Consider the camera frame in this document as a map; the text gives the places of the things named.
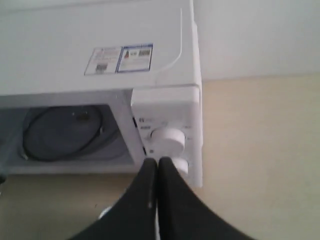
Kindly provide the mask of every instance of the timer knob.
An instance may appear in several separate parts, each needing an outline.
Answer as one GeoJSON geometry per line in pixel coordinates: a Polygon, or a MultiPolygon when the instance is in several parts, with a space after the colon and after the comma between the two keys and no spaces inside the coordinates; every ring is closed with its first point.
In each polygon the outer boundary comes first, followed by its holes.
{"type": "Polygon", "coordinates": [[[171,127],[161,127],[151,133],[154,152],[160,157],[179,157],[185,149],[185,134],[171,127]]]}

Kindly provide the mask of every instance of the white microwave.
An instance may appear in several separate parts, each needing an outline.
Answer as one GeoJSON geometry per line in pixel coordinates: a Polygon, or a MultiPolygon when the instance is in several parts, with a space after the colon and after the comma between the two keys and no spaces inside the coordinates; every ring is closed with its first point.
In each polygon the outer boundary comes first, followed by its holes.
{"type": "Polygon", "coordinates": [[[0,3],[0,174],[134,173],[202,185],[193,2],[0,3]]]}

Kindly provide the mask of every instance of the white wall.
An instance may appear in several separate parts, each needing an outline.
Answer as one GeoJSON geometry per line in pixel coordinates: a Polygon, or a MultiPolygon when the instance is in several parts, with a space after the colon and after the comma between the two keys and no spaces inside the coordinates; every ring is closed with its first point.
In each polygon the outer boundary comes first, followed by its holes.
{"type": "Polygon", "coordinates": [[[320,72],[319,0],[194,0],[204,79],[320,72]]]}

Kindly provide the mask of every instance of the white plastic casing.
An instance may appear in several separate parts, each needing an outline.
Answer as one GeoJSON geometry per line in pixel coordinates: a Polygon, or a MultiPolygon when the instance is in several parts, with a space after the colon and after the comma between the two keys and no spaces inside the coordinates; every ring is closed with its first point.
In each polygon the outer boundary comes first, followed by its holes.
{"type": "Polygon", "coordinates": [[[202,185],[201,98],[197,86],[134,89],[131,108],[146,155],[171,157],[192,186],[202,185]]]}

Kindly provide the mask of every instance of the knob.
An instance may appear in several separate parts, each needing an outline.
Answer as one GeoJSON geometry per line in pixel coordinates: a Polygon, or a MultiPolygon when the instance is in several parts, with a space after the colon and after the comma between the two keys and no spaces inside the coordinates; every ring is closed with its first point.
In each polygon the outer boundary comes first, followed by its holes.
{"type": "Polygon", "coordinates": [[[159,157],[179,157],[185,149],[185,134],[176,128],[161,127],[151,133],[154,153],[159,157]]]}
{"type": "Polygon", "coordinates": [[[173,157],[172,162],[173,162],[173,165],[175,166],[175,168],[178,170],[178,172],[182,176],[185,177],[186,175],[188,175],[189,164],[188,164],[187,160],[185,160],[181,157],[173,157]]]}

